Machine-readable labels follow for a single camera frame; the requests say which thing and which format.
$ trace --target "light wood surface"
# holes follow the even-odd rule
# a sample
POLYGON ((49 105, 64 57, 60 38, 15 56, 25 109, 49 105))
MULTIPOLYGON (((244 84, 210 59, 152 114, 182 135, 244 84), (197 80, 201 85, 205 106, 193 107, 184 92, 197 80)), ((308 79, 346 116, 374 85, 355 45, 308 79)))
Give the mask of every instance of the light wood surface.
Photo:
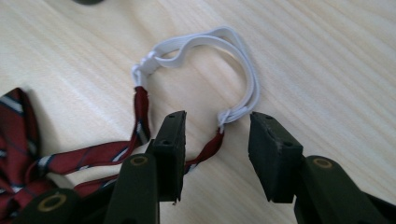
MULTIPOLYGON (((0 93, 28 92, 42 155, 128 140, 131 66, 165 38, 228 25, 259 74, 255 110, 277 118, 305 156, 338 161, 362 190, 396 203, 395 11, 390 0, 105 0, 91 7, 4 0, 0 93)), ((167 114, 186 110, 189 158, 214 135, 216 113, 245 90, 238 62, 205 47, 148 83, 153 136, 167 114)), ((266 201, 248 160, 248 130, 248 116, 226 126, 220 152, 185 176, 181 202, 162 203, 162 223, 296 223, 292 204, 266 201)), ((77 184, 116 171, 67 179, 77 184)))

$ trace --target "white stripe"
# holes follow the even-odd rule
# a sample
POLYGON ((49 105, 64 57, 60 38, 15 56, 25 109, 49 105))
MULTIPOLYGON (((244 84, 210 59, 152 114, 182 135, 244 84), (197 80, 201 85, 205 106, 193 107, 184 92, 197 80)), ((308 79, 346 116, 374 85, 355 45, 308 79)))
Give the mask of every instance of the white stripe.
POLYGON ((32 141, 30 141, 30 140, 27 141, 27 147, 33 155, 35 155, 37 153, 37 147, 35 146, 35 144, 32 141))
POLYGON ((148 138, 146 137, 145 132, 143 132, 142 124, 140 122, 137 123, 136 131, 139 135, 140 141, 142 141, 142 144, 145 145, 148 141, 148 138))
POLYGON ((90 166, 89 166, 89 165, 81 166, 81 167, 79 167, 79 170, 85 170, 85 169, 87 169, 88 167, 90 167, 90 166))
POLYGON ((38 161, 38 167, 40 167, 40 168, 46 167, 46 165, 49 162, 50 158, 51 158, 51 156, 46 156, 46 157, 41 158, 38 161))
POLYGON ((117 181, 117 179, 112 179, 112 180, 108 181, 107 183, 105 183, 105 184, 102 186, 102 188, 104 188, 105 186, 107 186, 107 185, 109 185, 109 184, 111 184, 111 183, 114 183, 114 182, 116 182, 116 181, 117 181))
POLYGON ((46 171, 46 167, 48 166, 51 157, 52 156, 46 156, 38 161, 37 166, 38 166, 38 171, 40 172, 40 176, 44 175, 44 172, 46 171))
POLYGON ((8 105, 9 107, 18 111, 19 113, 23 113, 22 105, 18 104, 17 102, 15 102, 14 100, 12 100, 11 98, 9 98, 7 96, 1 97, 0 102, 8 105))
POLYGON ((189 169, 189 172, 190 172, 191 170, 193 170, 195 167, 197 167, 197 165, 198 165, 198 164, 193 164, 193 165, 191 165, 191 166, 190 166, 190 169, 189 169))
POLYGON ((0 157, 6 157, 7 156, 7 152, 4 150, 0 150, 0 157))
POLYGON ((20 191, 22 188, 20 187, 15 187, 15 186, 11 186, 12 190, 14 190, 15 193, 18 193, 18 191, 20 191))
POLYGON ((125 148, 116 158, 113 159, 113 161, 118 161, 121 158, 121 156, 126 153, 127 150, 128 148, 125 148))

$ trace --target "red striped tie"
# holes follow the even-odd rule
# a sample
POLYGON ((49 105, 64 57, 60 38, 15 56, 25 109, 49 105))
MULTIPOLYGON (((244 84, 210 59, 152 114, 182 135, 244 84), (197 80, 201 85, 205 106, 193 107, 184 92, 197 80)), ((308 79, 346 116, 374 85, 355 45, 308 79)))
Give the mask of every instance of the red striped tie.
MULTIPOLYGON (((34 197, 56 188, 46 178, 47 173, 67 175, 93 166, 121 163, 135 148, 147 143, 149 132, 149 99, 142 87, 136 87, 134 97, 135 122, 130 141, 105 143, 65 153, 39 158, 39 134, 35 113, 27 95, 21 89, 0 98, 0 224, 12 219, 34 197)), ((200 155, 186 162, 186 173, 199 162, 219 150, 223 133, 206 144, 200 155)), ((114 182, 116 175, 75 186, 81 197, 114 182)))

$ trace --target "bow tie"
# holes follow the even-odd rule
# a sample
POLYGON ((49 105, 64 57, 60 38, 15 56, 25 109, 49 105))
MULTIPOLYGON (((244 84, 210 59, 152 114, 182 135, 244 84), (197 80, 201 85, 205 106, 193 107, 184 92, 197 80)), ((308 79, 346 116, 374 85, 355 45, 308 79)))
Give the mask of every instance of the bow tie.
MULTIPOLYGON (((147 143, 149 98, 143 87, 135 88, 134 130, 130 141, 105 143, 40 158, 37 122, 29 98, 21 89, 0 97, 0 223, 12 219, 36 196, 57 186, 47 173, 67 175, 93 166, 122 163, 135 148, 147 143)), ((219 150, 223 133, 217 133, 194 160, 186 161, 186 173, 219 150)), ((82 183, 74 190, 85 197, 114 182, 117 176, 82 183)))

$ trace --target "white elastic strap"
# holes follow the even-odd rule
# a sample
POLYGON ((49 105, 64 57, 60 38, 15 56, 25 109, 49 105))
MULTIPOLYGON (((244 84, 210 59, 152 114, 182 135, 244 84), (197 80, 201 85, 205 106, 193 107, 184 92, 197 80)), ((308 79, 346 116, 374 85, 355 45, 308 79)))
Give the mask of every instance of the white elastic strap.
POLYGON ((256 72, 246 53, 245 46, 238 34, 229 27, 220 27, 206 33, 182 35, 165 40, 156 45, 152 51, 142 59, 140 64, 132 68, 132 77, 136 86, 147 89, 147 76, 153 74, 160 67, 179 67, 183 63, 187 50, 209 45, 229 51, 241 64, 247 76, 247 91, 241 101, 230 109, 218 113, 220 132, 224 132, 224 124, 240 119, 249 113, 258 103, 260 85, 256 72), (163 55, 178 50, 173 58, 163 58, 163 55))

